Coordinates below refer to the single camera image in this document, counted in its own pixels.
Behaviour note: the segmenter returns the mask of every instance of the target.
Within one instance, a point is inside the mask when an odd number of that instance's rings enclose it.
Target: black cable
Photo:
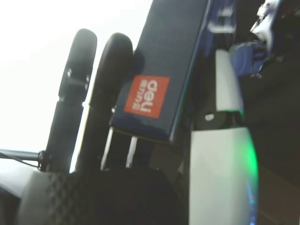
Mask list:
[[[19,158],[16,158],[16,157],[14,157],[14,156],[9,156],[9,155],[7,155],[7,154],[2,153],[1,151],[0,151],[0,155],[2,155],[2,156],[4,156],[4,157],[7,157],[7,158],[9,158],[9,159],[13,159],[13,160],[15,160],[15,161],[18,161],[18,162],[20,162],[20,163],[24,163],[24,164],[26,164],[26,165],[30,165],[30,166],[33,166],[33,167],[37,168],[36,165],[32,165],[32,164],[30,164],[30,163],[26,163],[26,162],[22,161],[22,160],[19,159]]]

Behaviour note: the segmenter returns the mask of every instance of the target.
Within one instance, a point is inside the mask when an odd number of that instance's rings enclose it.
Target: orange-red square logo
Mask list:
[[[169,77],[136,75],[124,111],[159,118],[169,80]]]

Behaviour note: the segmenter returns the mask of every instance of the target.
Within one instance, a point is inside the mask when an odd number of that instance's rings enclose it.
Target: deli logo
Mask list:
[[[169,80],[169,77],[136,75],[124,111],[158,118]]]

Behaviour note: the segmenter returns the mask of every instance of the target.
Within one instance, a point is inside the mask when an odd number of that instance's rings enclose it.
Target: red label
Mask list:
[[[169,80],[169,77],[136,75],[124,111],[157,119]]]

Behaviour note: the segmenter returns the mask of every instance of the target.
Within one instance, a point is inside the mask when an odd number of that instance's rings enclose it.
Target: white background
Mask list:
[[[152,0],[10,0],[0,3],[0,149],[46,148],[68,53],[81,28],[98,38],[91,83],[108,38],[136,48]]]

